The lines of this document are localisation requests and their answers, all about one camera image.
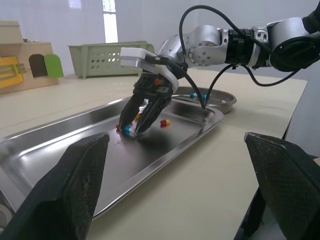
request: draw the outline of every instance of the window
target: window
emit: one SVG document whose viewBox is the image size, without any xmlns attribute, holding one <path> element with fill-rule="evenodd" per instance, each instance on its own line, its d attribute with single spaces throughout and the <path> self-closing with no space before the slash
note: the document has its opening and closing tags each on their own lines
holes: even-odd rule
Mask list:
<svg viewBox="0 0 320 240">
<path fill-rule="evenodd" d="M 106 43 L 118 42 L 115 0 L 102 0 L 104 34 Z"/>
<path fill-rule="evenodd" d="M 69 8 L 81 9 L 81 0 L 69 0 Z"/>
</svg>

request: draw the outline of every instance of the robotic arm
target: robotic arm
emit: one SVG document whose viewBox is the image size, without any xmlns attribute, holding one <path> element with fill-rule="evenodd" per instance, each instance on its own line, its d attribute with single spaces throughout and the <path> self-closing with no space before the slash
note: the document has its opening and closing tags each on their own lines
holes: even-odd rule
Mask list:
<svg viewBox="0 0 320 240">
<path fill-rule="evenodd" d="M 183 34 L 186 15 L 196 9 L 206 9 L 220 15 L 233 29 L 202 25 Z M 121 113 L 120 129 L 124 130 L 134 120 L 139 107 L 147 99 L 148 104 L 134 134 L 147 130 L 170 103 L 171 95 L 178 89 L 178 79 L 182 77 L 186 77 L 197 92 L 197 86 L 188 77 L 188 68 L 226 63 L 230 67 L 245 67 L 254 78 L 249 68 L 274 67 L 282 72 L 293 72 L 286 80 L 318 61 L 319 55 L 320 3 L 307 17 L 288 18 L 251 29 L 237 28 L 215 8 L 204 5 L 191 7 L 182 16 L 179 34 L 166 40 L 158 55 L 141 48 L 122 48 L 121 65 L 141 68 L 143 73 L 134 86 L 131 100 Z"/>
</svg>

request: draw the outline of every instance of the red and yellow capsule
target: red and yellow capsule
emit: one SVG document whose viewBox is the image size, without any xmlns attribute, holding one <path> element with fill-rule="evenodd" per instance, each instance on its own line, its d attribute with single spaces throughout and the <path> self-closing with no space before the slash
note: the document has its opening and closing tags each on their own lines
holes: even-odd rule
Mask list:
<svg viewBox="0 0 320 240">
<path fill-rule="evenodd" d="M 138 122 L 138 121 L 139 121 L 139 119 L 140 119 L 140 117 L 141 117 L 141 113 L 138 113 L 138 115 L 135 117 L 135 119 L 134 119 L 134 120 L 135 120 L 136 122 Z"/>
<path fill-rule="evenodd" d="M 165 125 L 165 124 L 170 124 L 170 120 L 165 119 L 160 121 L 160 125 Z"/>
</svg>

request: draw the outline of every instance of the white wall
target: white wall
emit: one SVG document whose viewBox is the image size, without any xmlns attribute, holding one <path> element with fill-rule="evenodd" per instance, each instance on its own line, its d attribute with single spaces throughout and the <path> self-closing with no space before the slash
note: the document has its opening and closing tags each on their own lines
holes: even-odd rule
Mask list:
<svg viewBox="0 0 320 240">
<path fill-rule="evenodd" d="M 102 0 L 0 0 L 0 20 L 19 21 L 22 37 L 51 42 L 64 74 L 73 74 L 68 45 L 105 43 Z"/>
<path fill-rule="evenodd" d="M 319 0 L 116 0 L 119 41 L 147 40 L 158 51 L 164 40 L 178 33 L 184 11 L 198 4 L 220 10 L 240 28 L 251 28 L 286 18 L 305 17 L 315 10 L 318 3 Z M 187 16 L 183 31 L 187 33 L 205 24 L 230 28 L 218 15 L 196 10 Z M 217 65 L 205 69 L 218 71 L 223 67 Z M 287 137 L 316 156 L 320 156 L 320 107 L 317 101 L 320 91 L 319 67 L 320 64 L 315 63 L 295 76 L 296 79 L 308 80 L 308 85 L 294 113 Z M 242 68 L 235 71 L 247 74 Z M 258 69 L 254 73 L 272 77 L 287 75 L 273 68 Z"/>
</svg>

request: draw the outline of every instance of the green plastic basket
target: green plastic basket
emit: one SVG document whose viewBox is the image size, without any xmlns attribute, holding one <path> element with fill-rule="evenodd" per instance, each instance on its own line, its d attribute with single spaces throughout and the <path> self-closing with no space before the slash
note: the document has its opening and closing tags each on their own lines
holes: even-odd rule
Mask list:
<svg viewBox="0 0 320 240">
<path fill-rule="evenodd" d="M 110 75 L 138 75 L 139 70 L 120 65 L 121 48 L 142 48 L 155 52 L 154 46 L 146 41 L 69 46 L 75 75 L 83 79 Z"/>
</svg>

